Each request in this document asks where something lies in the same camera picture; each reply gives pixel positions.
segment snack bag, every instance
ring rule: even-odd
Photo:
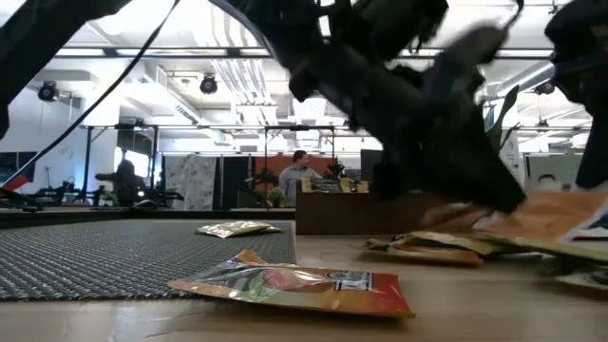
[[[259,232],[259,233],[276,233],[280,232],[280,228],[271,226],[268,223],[252,222],[252,221],[235,221],[212,224],[197,228],[197,234],[213,235],[220,238],[228,238],[237,235]]]
[[[561,275],[557,276],[556,280],[560,283],[568,285],[574,285],[593,290],[608,291],[608,271]]]
[[[587,261],[593,261],[600,264],[608,264],[608,253],[597,251],[589,248],[584,248],[577,245],[553,242],[553,241],[542,241],[534,240],[529,238],[506,238],[506,237],[494,237],[487,236],[491,240],[496,240],[503,243],[512,244],[514,246],[522,247],[525,250],[532,252],[545,253],[556,257],[570,257],[577,259],[584,259]]]
[[[387,248],[391,256],[411,260],[479,266],[484,261],[475,252],[455,248],[436,248],[422,246],[392,245]]]
[[[492,243],[490,241],[483,241],[480,239],[466,237],[466,236],[456,236],[451,234],[443,234],[443,233],[435,233],[435,232],[411,232],[410,236],[414,238],[419,238],[423,240],[435,241],[444,245],[458,246],[469,251],[478,253],[482,256],[487,256],[492,253],[502,252],[504,250],[503,246]]]
[[[414,317],[397,275],[268,264],[244,251],[173,289],[250,303],[343,314]]]
[[[483,228],[499,238],[565,242],[596,222],[603,213],[608,194],[536,192],[509,217],[496,217]]]

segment desk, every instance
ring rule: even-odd
[[[544,284],[530,265],[503,262],[464,269],[383,262],[361,258],[350,247],[361,241],[298,237],[299,264],[397,273],[416,319],[228,301],[4,303],[0,332],[10,342],[608,341],[605,300]]]

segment spotlight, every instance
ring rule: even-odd
[[[38,99],[44,102],[57,101],[57,83],[54,81],[44,81],[38,90]]]
[[[551,93],[553,93],[555,91],[555,85],[552,84],[551,82],[545,82],[542,85],[538,85],[537,87],[534,88],[534,92],[537,93],[537,95],[549,95]]]
[[[214,94],[218,91],[218,83],[216,82],[215,74],[204,75],[202,82],[200,83],[200,92],[205,95]]]

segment wire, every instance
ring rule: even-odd
[[[116,81],[114,81],[114,83],[105,91],[105,93],[102,94],[102,96],[100,96],[100,98],[97,99],[97,101],[91,107],[89,107],[78,119],[76,119],[76,121],[61,136],[59,136],[59,138],[57,138],[54,142],[52,142],[45,149],[38,152],[38,154],[36,154],[34,156],[34,158],[32,158],[31,160],[26,162],[26,164],[23,167],[21,167],[19,170],[17,170],[17,172],[14,175],[10,176],[7,180],[5,180],[4,183],[2,183],[2,185],[0,187],[6,186],[8,183],[13,181],[17,177],[19,177],[21,174],[23,174],[25,171],[27,171],[30,167],[32,167],[36,162],[38,162],[41,158],[43,158],[49,151],[51,151],[59,143],[61,143],[65,138],[67,138],[67,136],[74,129],[78,128],[78,126],[86,119],[86,117],[93,110],[95,110],[95,108],[97,108],[121,84],[121,82],[126,78],[126,76],[128,76],[128,74],[131,72],[131,70],[133,70],[135,65],[141,60],[141,58],[143,57],[145,52],[150,48],[150,46],[152,45],[154,40],[156,40],[159,33],[161,32],[162,27],[166,23],[167,19],[169,19],[169,16],[171,15],[173,10],[179,3],[180,3],[180,0],[173,1],[173,6],[169,10],[169,12],[164,16],[164,19],[162,19],[161,23],[156,27],[156,29],[154,29],[152,34],[150,34],[150,37],[145,41],[145,43],[142,46],[142,49],[140,49],[140,52],[138,52],[138,54],[133,58],[133,61],[131,61],[131,63],[123,71],[121,76],[119,76],[118,79],[116,79]]]

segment fluorescent light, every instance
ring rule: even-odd
[[[100,48],[61,48],[57,52],[59,57],[78,57],[78,56],[104,56],[104,51]]]
[[[118,13],[100,19],[98,24],[109,35],[126,30],[148,31],[161,23],[172,6],[173,0],[133,0]]]
[[[421,48],[418,52],[409,52],[405,49],[399,53],[399,57],[434,57],[440,52],[438,48]]]
[[[552,49],[543,48],[543,49],[502,49],[497,53],[498,57],[510,57],[510,58],[539,58],[545,59],[549,58],[553,53]]]
[[[243,56],[268,56],[268,51],[265,48],[243,48],[240,50],[240,54]]]
[[[249,156],[251,155],[252,157],[264,157],[264,152],[240,152],[240,151],[171,151],[171,152],[162,152],[159,151],[160,153],[162,153],[164,156],[183,156],[183,155],[190,155],[190,154],[198,154],[201,156],[205,156],[205,157],[220,157],[220,156]],[[285,154],[291,154],[294,151],[268,151],[268,157],[272,157],[272,156],[279,156],[279,155],[285,155]],[[326,157],[330,157],[332,155],[331,151],[307,151],[308,155],[314,155],[314,156],[326,156]],[[359,156],[361,153],[360,152],[341,152],[341,151],[335,151],[335,156]]]
[[[116,50],[119,55],[134,57],[140,53],[139,48],[119,48]],[[150,48],[145,52],[146,55],[159,55],[160,57],[171,57],[172,55],[180,56],[184,54],[192,56],[227,56],[228,50],[225,48]]]
[[[276,104],[236,104],[236,108],[278,108]]]

